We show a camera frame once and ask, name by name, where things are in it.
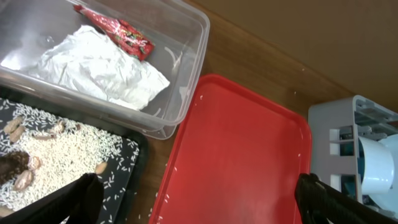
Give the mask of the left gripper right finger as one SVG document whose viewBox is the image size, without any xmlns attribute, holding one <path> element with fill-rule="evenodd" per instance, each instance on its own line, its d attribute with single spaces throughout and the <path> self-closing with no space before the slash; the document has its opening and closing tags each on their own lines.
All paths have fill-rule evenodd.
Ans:
<svg viewBox="0 0 398 224">
<path fill-rule="evenodd" d="M 397 224 L 324 184 L 315 174 L 299 175 L 295 201 L 303 224 Z"/>
</svg>

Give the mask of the light blue plate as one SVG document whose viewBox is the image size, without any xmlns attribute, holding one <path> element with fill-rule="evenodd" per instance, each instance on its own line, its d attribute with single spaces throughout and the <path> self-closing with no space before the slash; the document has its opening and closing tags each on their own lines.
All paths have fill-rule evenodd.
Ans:
<svg viewBox="0 0 398 224">
<path fill-rule="evenodd" d="M 390 135 L 379 141 L 387 152 L 387 174 L 391 175 L 388 191 L 382 194 L 370 194 L 370 198 L 383 210 L 388 210 L 397 214 L 397 135 Z"/>
</svg>

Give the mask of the light blue bowl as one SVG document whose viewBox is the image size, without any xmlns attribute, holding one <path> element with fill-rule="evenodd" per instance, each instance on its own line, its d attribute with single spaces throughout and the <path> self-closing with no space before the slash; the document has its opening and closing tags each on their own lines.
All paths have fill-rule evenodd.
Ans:
<svg viewBox="0 0 398 224">
<path fill-rule="evenodd" d="M 386 193 L 389 188 L 391 175 L 387 174 L 387 159 L 385 147 L 377 142 L 364 137 L 359 137 L 363 150 L 364 172 L 361 181 L 361 190 L 365 195 Z"/>
</svg>

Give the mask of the white napkin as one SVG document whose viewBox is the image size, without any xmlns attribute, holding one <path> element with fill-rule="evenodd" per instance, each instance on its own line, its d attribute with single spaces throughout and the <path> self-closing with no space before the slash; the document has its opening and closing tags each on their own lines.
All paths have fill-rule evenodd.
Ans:
<svg viewBox="0 0 398 224">
<path fill-rule="evenodd" d="M 88 25 L 67 35 L 23 70 L 32 77 L 133 110 L 145 108 L 170 84 L 149 62 L 129 56 Z"/>
</svg>

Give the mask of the red ketchup sachet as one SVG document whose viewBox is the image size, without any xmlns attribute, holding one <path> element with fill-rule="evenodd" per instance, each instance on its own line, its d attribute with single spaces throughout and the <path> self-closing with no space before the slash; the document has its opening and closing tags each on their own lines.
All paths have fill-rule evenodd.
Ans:
<svg viewBox="0 0 398 224">
<path fill-rule="evenodd" d="M 74 5 L 73 9 L 99 27 L 125 53 L 140 61 L 145 60 L 155 48 L 142 32 L 124 20 L 104 16 L 82 5 Z"/>
</svg>

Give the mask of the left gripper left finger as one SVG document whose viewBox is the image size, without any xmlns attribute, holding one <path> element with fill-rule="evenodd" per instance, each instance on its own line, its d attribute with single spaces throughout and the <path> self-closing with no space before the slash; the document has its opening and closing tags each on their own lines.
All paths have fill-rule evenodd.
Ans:
<svg viewBox="0 0 398 224">
<path fill-rule="evenodd" d="M 1 218 L 1 224 L 95 224 L 104 199 L 104 187 L 94 173 Z"/>
</svg>

